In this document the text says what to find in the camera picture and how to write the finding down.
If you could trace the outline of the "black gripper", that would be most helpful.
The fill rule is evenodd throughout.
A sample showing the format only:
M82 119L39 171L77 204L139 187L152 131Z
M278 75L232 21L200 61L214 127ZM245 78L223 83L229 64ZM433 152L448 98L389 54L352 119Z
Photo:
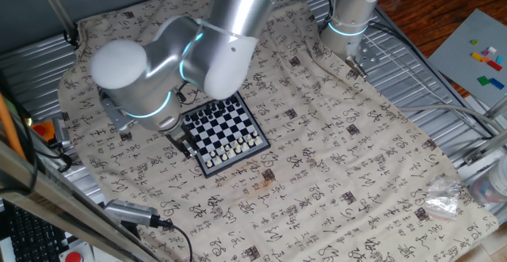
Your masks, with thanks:
M168 139L179 150L183 160L186 160L186 158L194 158L196 156L197 151L189 142L186 142L186 133L182 128L175 127L174 129L168 131Z

